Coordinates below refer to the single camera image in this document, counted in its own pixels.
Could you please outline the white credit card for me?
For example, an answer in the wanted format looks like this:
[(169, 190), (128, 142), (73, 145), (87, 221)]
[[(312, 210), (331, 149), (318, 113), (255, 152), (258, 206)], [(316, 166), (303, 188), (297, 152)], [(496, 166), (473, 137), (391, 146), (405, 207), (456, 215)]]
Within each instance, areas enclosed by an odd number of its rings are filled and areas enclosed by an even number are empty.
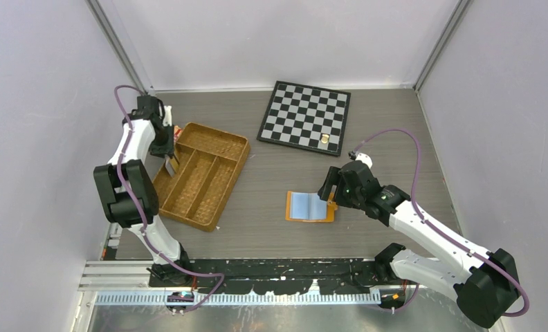
[(165, 168), (171, 177), (176, 176), (179, 166), (179, 160), (175, 156), (167, 156), (165, 158)]

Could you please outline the orange leather card holder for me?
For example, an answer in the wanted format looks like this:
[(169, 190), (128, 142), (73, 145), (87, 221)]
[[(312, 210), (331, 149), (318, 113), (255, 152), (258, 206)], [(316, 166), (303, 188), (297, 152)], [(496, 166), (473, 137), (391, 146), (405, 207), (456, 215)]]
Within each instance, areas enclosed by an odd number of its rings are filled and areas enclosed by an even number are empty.
[(288, 191), (286, 194), (287, 221), (331, 223), (335, 220), (337, 209), (333, 194), (327, 200), (320, 199), (317, 193)]

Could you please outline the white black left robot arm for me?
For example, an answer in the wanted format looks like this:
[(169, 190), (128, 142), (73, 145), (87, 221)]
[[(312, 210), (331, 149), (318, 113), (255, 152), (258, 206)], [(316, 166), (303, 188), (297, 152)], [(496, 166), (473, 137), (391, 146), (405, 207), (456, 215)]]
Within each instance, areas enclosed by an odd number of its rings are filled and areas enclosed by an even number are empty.
[(145, 168), (147, 156), (177, 161), (171, 115), (160, 99), (141, 95), (137, 107), (124, 114), (122, 126), (116, 152), (93, 170), (104, 214), (145, 245), (152, 256), (153, 276), (185, 286), (192, 280), (193, 269), (183, 246), (159, 216), (159, 195)]

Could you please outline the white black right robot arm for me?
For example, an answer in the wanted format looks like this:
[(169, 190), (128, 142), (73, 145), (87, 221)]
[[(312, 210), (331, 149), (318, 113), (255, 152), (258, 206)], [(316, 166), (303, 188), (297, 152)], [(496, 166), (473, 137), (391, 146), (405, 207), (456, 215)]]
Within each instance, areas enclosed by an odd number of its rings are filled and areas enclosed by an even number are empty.
[(522, 297), (511, 253), (488, 250), (453, 232), (400, 188), (381, 185), (369, 162), (331, 166), (318, 196), (364, 212), (432, 254), (428, 259), (390, 244), (374, 258), (376, 276), (385, 284), (406, 279), (426, 286), (454, 301), (471, 322), (485, 329), (510, 316), (510, 307)]

